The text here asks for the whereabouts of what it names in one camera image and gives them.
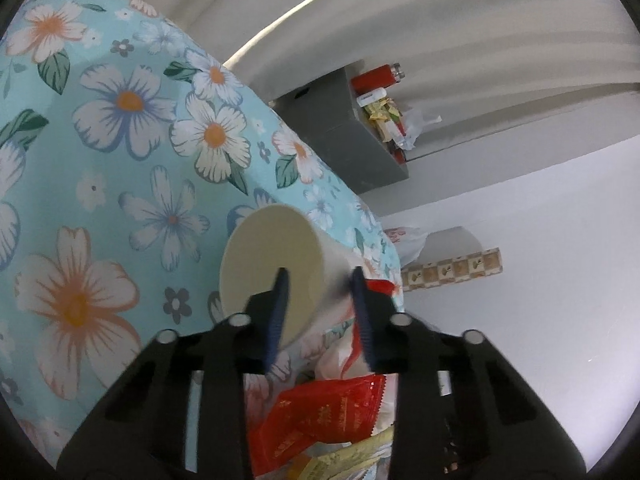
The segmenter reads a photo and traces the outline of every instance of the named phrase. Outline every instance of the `white cup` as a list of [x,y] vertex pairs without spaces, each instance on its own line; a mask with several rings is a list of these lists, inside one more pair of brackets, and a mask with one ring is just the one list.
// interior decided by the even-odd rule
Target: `white cup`
[[280,347],[350,295],[351,271],[362,261],[316,228],[301,212],[274,204],[251,213],[233,232],[220,268],[226,316],[242,312],[249,297],[271,290],[276,273],[289,271],[289,305]]

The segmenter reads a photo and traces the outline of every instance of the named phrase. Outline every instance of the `red bottle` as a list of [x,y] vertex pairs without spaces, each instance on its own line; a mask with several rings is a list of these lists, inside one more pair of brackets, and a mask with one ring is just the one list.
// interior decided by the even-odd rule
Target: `red bottle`
[[404,72],[400,68],[400,64],[393,63],[393,65],[379,66],[378,68],[354,77],[351,80],[351,86],[353,86],[357,95],[363,95],[376,88],[387,88],[395,85],[399,83],[403,77]]

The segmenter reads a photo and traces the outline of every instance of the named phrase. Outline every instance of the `light blue tablecloth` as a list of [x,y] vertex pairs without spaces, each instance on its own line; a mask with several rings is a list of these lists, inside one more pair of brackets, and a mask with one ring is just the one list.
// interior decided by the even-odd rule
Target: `light blue tablecloth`
[[[222,253],[256,208],[299,208],[401,303],[368,208],[141,0],[27,0],[0,43],[0,128],[0,391],[51,463],[158,331],[220,319]],[[250,423],[329,328],[247,379]]]

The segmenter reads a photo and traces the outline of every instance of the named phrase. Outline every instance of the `patterned tile border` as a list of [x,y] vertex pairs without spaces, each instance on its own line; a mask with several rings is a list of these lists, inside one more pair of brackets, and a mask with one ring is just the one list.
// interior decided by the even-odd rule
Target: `patterned tile border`
[[450,283],[468,282],[501,272],[500,249],[489,249],[424,266],[409,265],[402,270],[402,290],[407,292],[417,288],[434,288]]

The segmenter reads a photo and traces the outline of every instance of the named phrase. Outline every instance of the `red wrapper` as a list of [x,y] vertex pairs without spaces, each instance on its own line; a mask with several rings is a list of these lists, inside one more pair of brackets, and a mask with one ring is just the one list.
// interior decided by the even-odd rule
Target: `red wrapper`
[[255,476],[274,471],[316,442],[371,436],[385,377],[314,381],[282,392],[266,420],[248,433]]

